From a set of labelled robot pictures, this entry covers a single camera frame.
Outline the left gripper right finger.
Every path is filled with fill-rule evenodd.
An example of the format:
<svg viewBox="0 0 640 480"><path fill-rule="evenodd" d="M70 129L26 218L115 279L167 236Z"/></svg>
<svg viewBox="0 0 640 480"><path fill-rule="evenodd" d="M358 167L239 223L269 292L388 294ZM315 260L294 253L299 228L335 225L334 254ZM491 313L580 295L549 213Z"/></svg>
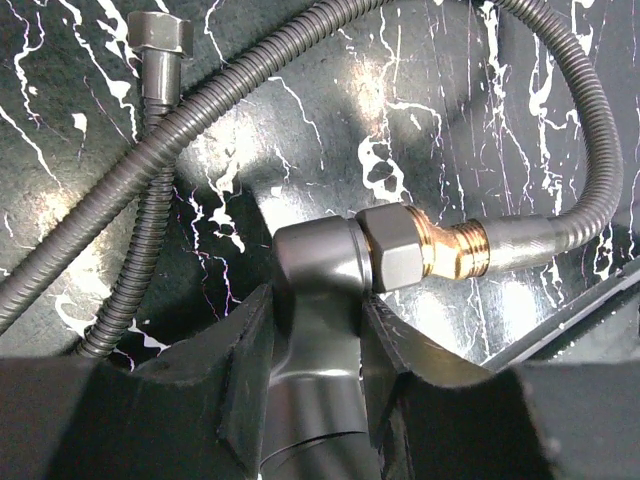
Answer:
<svg viewBox="0 0 640 480"><path fill-rule="evenodd" d="M386 479L635 479L639 364L525 362L491 372L377 297L362 306L371 443Z"/></svg>

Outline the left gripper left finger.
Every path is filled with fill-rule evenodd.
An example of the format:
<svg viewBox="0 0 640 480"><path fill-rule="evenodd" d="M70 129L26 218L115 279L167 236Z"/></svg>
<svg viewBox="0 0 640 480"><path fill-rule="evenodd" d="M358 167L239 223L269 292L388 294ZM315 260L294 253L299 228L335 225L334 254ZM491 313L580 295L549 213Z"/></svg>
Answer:
<svg viewBox="0 0 640 480"><path fill-rule="evenodd" d="M84 357L1 363L5 479L254 479L272 292L133 371Z"/></svg>

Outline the black faucet fitting brass ends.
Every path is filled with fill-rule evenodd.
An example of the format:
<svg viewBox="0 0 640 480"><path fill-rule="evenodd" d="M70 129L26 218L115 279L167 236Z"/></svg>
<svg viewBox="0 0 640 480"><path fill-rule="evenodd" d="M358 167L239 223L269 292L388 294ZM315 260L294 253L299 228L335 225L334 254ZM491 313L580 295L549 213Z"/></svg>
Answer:
<svg viewBox="0 0 640 480"><path fill-rule="evenodd" d="M484 274L483 226L399 203L274 237L276 329L266 479L478 479L490 470L462 390L487 372L400 320L383 292Z"/></svg>

